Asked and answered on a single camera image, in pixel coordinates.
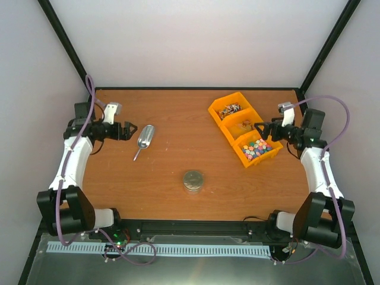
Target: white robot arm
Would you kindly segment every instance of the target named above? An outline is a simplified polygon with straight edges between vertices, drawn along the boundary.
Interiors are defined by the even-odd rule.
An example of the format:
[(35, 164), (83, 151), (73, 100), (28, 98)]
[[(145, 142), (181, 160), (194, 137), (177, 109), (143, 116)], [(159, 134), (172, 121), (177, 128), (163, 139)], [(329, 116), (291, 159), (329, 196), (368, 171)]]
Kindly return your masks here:
[(64, 133), (64, 153), (57, 174), (49, 190), (39, 192), (37, 196), (37, 204), (51, 235), (57, 235), (54, 209), (56, 193), (61, 181), (63, 183), (60, 203), (68, 204), (68, 207), (59, 211), (63, 234), (109, 227), (119, 219), (119, 214), (114, 208), (94, 209), (83, 194), (82, 188), (84, 171), (94, 142), (98, 140), (103, 143), (106, 138), (129, 140), (137, 130), (137, 127), (129, 122), (125, 122), (124, 127), (121, 127), (120, 123), (114, 121), (115, 115), (120, 113), (121, 108), (119, 103), (107, 104), (103, 117), (98, 121), (92, 118), (72, 150), (71, 146), (84, 125), (84, 118), (87, 117), (90, 109), (89, 102), (75, 104), (75, 119), (69, 123)]
[[(287, 140), (294, 146), (305, 168), (310, 193), (297, 214), (276, 210), (269, 219), (275, 219), (277, 230), (289, 232), (299, 240), (338, 248), (341, 245), (341, 237), (329, 188), (338, 200), (345, 227), (348, 227), (352, 220), (354, 204), (344, 199), (338, 189), (330, 167), (330, 154), (328, 151), (323, 152), (327, 143), (320, 137), (325, 113), (307, 109), (301, 126), (296, 127), (294, 110), (286, 108), (290, 105), (290, 102), (287, 102), (278, 106), (283, 118), (274, 118), (270, 123), (256, 123), (255, 127), (265, 140), (271, 135), (273, 141)], [(322, 168), (322, 160), (329, 183)], [(329, 213), (331, 219), (322, 218), (323, 212)]]

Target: orange compartment tray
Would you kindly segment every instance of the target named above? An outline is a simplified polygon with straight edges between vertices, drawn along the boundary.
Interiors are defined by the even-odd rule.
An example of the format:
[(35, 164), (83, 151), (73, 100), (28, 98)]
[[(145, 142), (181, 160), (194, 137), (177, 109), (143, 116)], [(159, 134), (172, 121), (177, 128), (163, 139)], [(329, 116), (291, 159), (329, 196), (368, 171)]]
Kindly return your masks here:
[[(234, 103), (239, 104), (242, 110), (228, 115), (223, 120), (221, 120), (217, 112), (219, 110), (223, 110), (227, 105)], [(208, 112), (214, 118), (216, 124), (224, 136), (227, 138), (228, 142), (232, 146), (237, 156), (240, 158), (245, 168), (251, 165), (257, 165), (259, 162), (265, 159), (275, 157), (278, 151), (283, 148), (283, 145), (280, 142), (272, 141), (271, 136), (269, 136), (266, 142), (272, 146), (272, 150), (260, 155), (251, 161), (246, 158), (242, 150), (243, 146), (249, 146), (250, 142), (259, 140), (261, 136), (258, 131), (252, 129), (250, 126), (243, 127), (242, 123), (244, 121), (249, 121), (253, 126), (254, 123), (260, 123), (263, 122), (263, 120), (240, 92), (235, 92), (231, 95), (216, 99), (208, 108)]]

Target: wooden tabletop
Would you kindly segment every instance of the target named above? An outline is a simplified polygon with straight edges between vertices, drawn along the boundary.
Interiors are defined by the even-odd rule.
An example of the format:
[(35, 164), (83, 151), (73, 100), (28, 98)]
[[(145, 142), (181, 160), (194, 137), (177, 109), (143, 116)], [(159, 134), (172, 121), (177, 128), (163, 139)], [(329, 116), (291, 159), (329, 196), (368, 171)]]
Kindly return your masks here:
[[(308, 184), (284, 141), (273, 159), (245, 169), (207, 112), (214, 99), (233, 92), (99, 90), (100, 100), (123, 105), (115, 120), (132, 122), (138, 131), (129, 141), (106, 140), (101, 152), (90, 156), (83, 190), (92, 205), (115, 207), (123, 219), (242, 220), (250, 215), (266, 219), (275, 209), (295, 213)], [(294, 91), (242, 93), (264, 121), (278, 116), (279, 103), (297, 102)], [(301, 118), (297, 108), (297, 124)], [(148, 124), (156, 127), (152, 143), (132, 161)], [(199, 194), (183, 190), (188, 170), (204, 174)]]

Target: purple cable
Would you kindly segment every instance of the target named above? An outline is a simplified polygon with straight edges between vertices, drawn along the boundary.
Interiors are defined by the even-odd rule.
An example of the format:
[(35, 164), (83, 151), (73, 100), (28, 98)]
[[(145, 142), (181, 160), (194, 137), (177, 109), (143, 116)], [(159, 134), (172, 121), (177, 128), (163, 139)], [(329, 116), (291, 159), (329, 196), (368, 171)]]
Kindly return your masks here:
[(64, 185), (63, 179), (65, 177), (66, 168), (67, 168), (67, 164), (68, 164), (70, 155), (71, 155), (72, 150), (74, 149), (75, 145), (77, 144), (78, 140), (81, 138), (81, 136), (82, 136), (82, 134), (83, 134), (83, 132), (84, 132), (84, 130), (85, 130), (88, 122), (90, 121), (91, 115), (92, 115), (93, 110), (94, 110), (95, 88), (94, 88), (94, 81), (91, 78), (91, 76), (89, 76), (89, 75), (85, 76), (85, 84), (86, 84), (88, 92), (90, 92), (90, 95), (91, 95), (90, 110), (88, 111), (87, 118), (85, 119), (84, 124), (83, 124), (82, 128), (80, 129), (79, 133), (77, 134), (77, 137), (75, 138), (74, 142), (71, 144), (70, 150), (67, 152), (65, 160), (64, 160), (64, 162), (62, 164), (62, 169), (61, 169), (61, 178), (62, 179), (58, 183), (58, 190), (57, 190), (56, 201), (55, 201), (55, 222), (56, 222), (57, 234), (58, 234), (59, 241), (64, 246), (69, 246), (70, 244), (72, 244), (72, 242), (79, 235), (79, 233), (77, 233), (76, 235), (74, 235), (74, 237), (69, 242), (65, 241), (64, 237), (62, 236), (61, 215), (59, 213), (59, 206), (60, 206), (59, 204), (60, 204), (60, 201), (61, 201), (62, 187)]
[[(77, 134), (74, 142), (71, 144), (70, 146), (70, 150), (67, 152), (66, 154), (66, 157), (65, 157), (65, 160), (62, 164), (62, 169), (61, 169), (61, 177), (62, 179), (59, 181), (58, 183), (58, 190), (57, 190), (57, 195), (56, 195), (56, 202), (55, 202), (55, 218), (56, 218), (56, 227), (57, 227), (57, 233), (58, 233), (58, 238), (59, 238), (59, 241), (61, 242), (62, 245), (64, 246), (69, 246), (70, 244), (73, 243), (73, 241), (80, 235), (80, 233), (77, 233), (75, 234), (71, 240), (69, 240), (68, 242), (65, 241), (63, 235), (62, 235), (62, 229), (61, 229), (61, 215), (60, 215), (60, 212), (59, 212), (59, 203), (60, 203), (60, 200), (61, 200), (61, 193), (62, 193), (62, 188), (63, 188), (63, 185), (64, 185), (64, 181), (63, 181), (63, 178), (65, 177), (65, 172), (66, 172), (66, 168), (67, 168), (67, 164), (68, 164), (68, 161), (69, 161), (69, 158), (70, 158), (70, 155), (72, 153), (72, 150), (74, 149), (75, 145), (77, 144), (78, 140), (81, 138), (87, 124), (89, 123), (90, 121), (90, 118), (91, 118), (91, 115), (93, 113), (93, 110), (94, 110), (94, 105), (95, 105), (95, 101), (97, 100), (97, 102), (102, 105), (103, 107), (106, 106), (102, 101), (100, 101), (99, 99), (96, 99), (96, 95), (95, 95), (95, 88), (94, 88), (94, 81), (93, 79), (91, 78), (91, 76), (89, 75), (86, 75), (85, 76), (85, 84), (86, 84), (86, 87), (87, 87), (87, 90), (88, 92), (90, 93), (91, 95), (91, 105), (90, 105), (90, 110), (88, 111), (88, 115), (87, 115), (87, 118), (86, 120), (84, 121), (84, 124), (82, 126), (82, 128), (80, 129), (79, 133)], [(134, 264), (134, 265), (138, 265), (138, 266), (143, 266), (143, 265), (149, 265), (151, 264), (155, 259), (156, 259), (156, 256), (157, 256), (157, 250), (156, 248), (154, 247), (154, 245), (150, 244), (150, 243), (147, 243), (147, 242), (143, 242), (143, 243), (139, 243), (133, 247), (131, 247), (128, 251), (126, 251), (124, 254), (118, 249), (118, 247), (113, 243), (112, 239), (109, 237), (109, 235), (107, 235), (107, 233), (102, 230), (102, 229), (98, 229), (98, 231), (100, 231), (105, 237), (106, 239), (108, 239), (108, 241), (111, 243), (111, 245), (115, 248), (115, 250), (120, 254), (120, 257), (118, 257), (117, 259), (119, 258), (124, 258), (125, 260), (127, 260), (128, 262), (130, 262), (131, 264)], [(127, 258), (126, 254), (130, 253), (133, 249), (135, 249), (136, 247), (140, 246), (140, 245), (143, 245), (143, 244), (148, 244), (150, 245), (152, 248), (153, 248), (153, 252), (154, 252), (154, 256), (153, 258), (147, 262), (147, 263), (138, 263), (138, 262), (134, 262), (134, 261), (131, 261), (129, 258)]]
[[(131, 263), (131, 264), (133, 264), (133, 265), (137, 265), (137, 266), (145, 266), (145, 265), (149, 265), (149, 264), (153, 263), (153, 261), (156, 260), (157, 250), (156, 250), (156, 247), (155, 247), (154, 245), (152, 245), (151, 243), (148, 243), (148, 242), (141, 242), (141, 243), (138, 243), (138, 244), (132, 246), (131, 248), (129, 248), (126, 252), (122, 253), (122, 252), (120, 251), (120, 249), (119, 249), (119, 248), (113, 243), (113, 241), (112, 241), (112, 239), (110, 238), (110, 236), (109, 236), (104, 230), (102, 230), (102, 229), (98, 229), (98, 231), (100, 231), (100, 232), (103, 234), (103, 236), (106, 237), (106, 239), (111, 243), (111, 245), (113, 246), (113, 248), (114, 248), (114, 249), (117, 251), (117, 253), (120, 255), (119, 257), (115, 258), (115, 261), (116, 261), (116, 260), (119, 260), (119, 259), (121, 259), (121, 258), (123, 258), (123, 259), (127, 260), (129, 263)], [(126, 255), (127, 255), (128, 253), (130, 253), (130, 252), (133, 251), (135, 248), (137, 248), (137, 247), (139, 247), (139, 246), (141, 246), (141, 245), (149, 245), (150, 247), (153, 248), (153, 257), (152, 257), (152, 259), (150, 259), (150, 260), (149, 260), (148, 262), (146, 262), (146, 263), (139, 263), (139, 262), (132, 261), (132, 260), (130, 260), (128, 257), (126, 257)]]
[[(287, 108), (285, 108), (286, 110), (287, 109), (291, 109), (291, 108), (294, 108), (298, 105), (301, 105), (302, 103), (306, 103), (308, 101), (311, 101), (311, 100), (315, 100), (315, 99), (333, 99), (337, 102), (339, 102), (343, 107), (344, 107), (344, 110), (346, 111), (346, 124), (344, 125), (344, 128), (343, 130), (340, 132), (340, 134), (334, 138), (329, 144), (327, 144), (324, 149), (322, 150), (322, 153), (321, 153), (321, 166), (322, 166), (322, 171), (323, 171), (323, 174), (325, 176), (325, 179), (326, 179), (326, 182), (328, 185), (330, 185), (330, 179), (328, 177), (328, 173), (327, 173), (327, 169), (326, 169), (326, 165), (325, 165), (325, 162), (323, 160), (323, 158), (325, 157), (325, 153), (326, 151), (338, 140), (342, 137), (342, 135), (347, 131), (347, 128), (349, 127), (349, 123), (350, 123), (350, 111), (349, 111), (349, 108), (347, 107), (347, 105), (339, 98), (336, 98), (334, 96), (330, 96), (330, 95), (326, 95), (326, 96), (316, 96), (316, 97), (313, 97), (313, 98), (308, 98), (308, 99), (305, 99), (305, 100), (302, 100), (296, 104), (293, 104)], [(340, 214), (340, 209), (339, 209), (339, 205), (338, 205), (338, 201), (334, 195), (334, 191), (332, 189), (332, 187), (329, 187), (328, 188), (329, 192), (330, 192), (330, 195), (331, 195), (331, 199), (332, 199), (332, 203), (334, 204), (334, 208), (335, 208), (335, 212), (337, 213), (337, 218), (338, 218), (338, 223), (339, 223), (339, 228), (340, 228), (340, 234), (341, 234), (341, 240), (342, 240), (342, 251), (341, 251), (341, 254), (340, 255), (335, 255), (335, 254), (332, 254), (330, 251), (324, 249), (321, 245), (316, 245), (316, 247), (324, 252), (325, 254), (331, 256), (331, 257), (334, 257), (334, 258), (337, 258), (337, 259), (342, 259), (344, 258), (344, 256), (346, 255), (346, 250), (347, 250), (347, 241), (346, 241), (346, 231), (344, 229), (344, 224), (343, 224), (343, 219), (342, 219), (342, 216)]]

